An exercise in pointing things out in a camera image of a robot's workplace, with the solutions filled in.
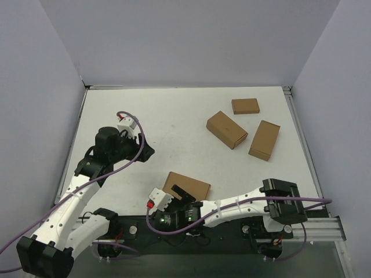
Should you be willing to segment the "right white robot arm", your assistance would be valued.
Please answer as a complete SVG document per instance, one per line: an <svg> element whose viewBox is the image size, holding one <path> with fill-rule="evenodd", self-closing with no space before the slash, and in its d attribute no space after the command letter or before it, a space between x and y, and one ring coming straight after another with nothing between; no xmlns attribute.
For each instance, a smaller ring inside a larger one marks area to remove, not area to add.
<svg viewBox="0 0 371 278"><path fill-rule="evenodd" d="M268 232L307 221L303 198L295 183L269 178L263 186L243 195L219 200L195 201L186 191L176 199L155 188L149 195L147 226L160 235L193 233L201 227L213 228L224 222L246 217L262 217Z"/></svg>

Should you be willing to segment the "brown paper box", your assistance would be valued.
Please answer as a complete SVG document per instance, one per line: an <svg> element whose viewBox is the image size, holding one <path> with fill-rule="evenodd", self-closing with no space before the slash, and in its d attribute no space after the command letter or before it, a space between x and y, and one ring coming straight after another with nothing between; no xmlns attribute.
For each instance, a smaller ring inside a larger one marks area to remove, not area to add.
<svg viewBox="0 0 371 278"><path fill-rule="evenodd" d="M206 200L211 188L211 185L208 183L171 171L168 174L162 190L179 200L181 196L172 189L173 185L177 185L179 188L189 193L196 201Z"/></svg>

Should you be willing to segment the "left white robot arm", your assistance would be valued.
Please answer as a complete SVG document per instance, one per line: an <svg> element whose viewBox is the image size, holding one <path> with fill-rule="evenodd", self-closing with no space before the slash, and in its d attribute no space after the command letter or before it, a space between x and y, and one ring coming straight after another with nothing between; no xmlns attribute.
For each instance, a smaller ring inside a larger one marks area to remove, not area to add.
<svg viewBox="0 0 371 278"><path fill-rule="evenodd" d="M78 255L96 239L116 236L119 224L113 219L117 214L110 210L93 214L76 230L73 226L106 179L117 173L115 164L146 162L154 152L141 127L138 132L130 126L100 128L61 200L30 237L21 236L17 242L22 270L38 277L67 277Z"/></svg>

